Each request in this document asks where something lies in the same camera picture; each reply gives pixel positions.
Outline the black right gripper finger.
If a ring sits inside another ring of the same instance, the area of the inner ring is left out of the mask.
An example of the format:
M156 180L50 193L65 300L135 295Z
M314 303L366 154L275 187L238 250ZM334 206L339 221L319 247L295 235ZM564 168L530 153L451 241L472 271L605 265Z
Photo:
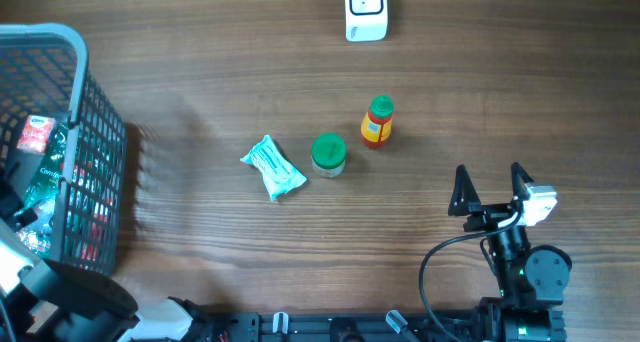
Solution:
M461 164L456 168L454 189L448 208L448 215L467 216L478 214L481 211L481 200L466 167Z
M527 199L529 193L526 186L533 183L534 179L525 171L519 162L511 164L511 182L514 198L518 200Z

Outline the green 3M gloves package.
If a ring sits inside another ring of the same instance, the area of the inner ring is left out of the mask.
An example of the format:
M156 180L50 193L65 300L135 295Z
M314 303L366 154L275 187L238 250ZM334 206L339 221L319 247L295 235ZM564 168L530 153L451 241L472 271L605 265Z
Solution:
M59 194L58 183L62 177L68 125L62 123L36 169L24 194L26 208L32 208L36 220L21 228L16 235L25 246L39 257L50 255L56 198Z

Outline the red yellow sauce bottle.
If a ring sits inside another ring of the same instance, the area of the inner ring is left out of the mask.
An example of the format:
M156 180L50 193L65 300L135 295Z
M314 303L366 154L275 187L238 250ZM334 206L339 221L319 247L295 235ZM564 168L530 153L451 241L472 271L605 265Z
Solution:
M394 102L389 96L381 95L372 100L360 127L361 138L366 146L379 148L389 140L393 112Z

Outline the green lid jar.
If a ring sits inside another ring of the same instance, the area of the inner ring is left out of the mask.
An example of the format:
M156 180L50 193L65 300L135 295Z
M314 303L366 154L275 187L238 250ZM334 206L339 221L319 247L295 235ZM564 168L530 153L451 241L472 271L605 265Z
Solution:
M346 164L347 146L337 134L318 136L311 148L312 167L325 178L334 178L342 173Z

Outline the teal wet wipes pack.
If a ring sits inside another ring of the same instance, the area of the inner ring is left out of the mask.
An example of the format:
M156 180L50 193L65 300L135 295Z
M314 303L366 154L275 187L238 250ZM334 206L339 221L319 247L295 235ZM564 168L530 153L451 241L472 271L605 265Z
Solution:
M240 161L261 173L272 202L307 182L307 177L280 153L270 135L265 135Z

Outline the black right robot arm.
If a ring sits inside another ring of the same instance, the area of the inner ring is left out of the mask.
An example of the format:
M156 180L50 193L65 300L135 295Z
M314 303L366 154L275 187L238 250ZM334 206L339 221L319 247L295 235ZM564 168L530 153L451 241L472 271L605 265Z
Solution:
M464 341L540 341L567 339L563 313L572 260L550 245L533 247L526 229L546 219L557 192L537 183L517 162L511 166L513 197L502 204L481 202L465 166L456 168L450 216L465 216L466 232L478 232L483 255L497 279L498 298L484 297L471 313Z

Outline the red Kleenex tissue pack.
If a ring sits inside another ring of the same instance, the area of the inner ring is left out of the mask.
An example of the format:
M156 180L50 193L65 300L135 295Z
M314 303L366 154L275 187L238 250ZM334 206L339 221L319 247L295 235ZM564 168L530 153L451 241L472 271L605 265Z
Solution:
M53 117L29 115L24 123L17 149L35 155L44 155L57 121Z

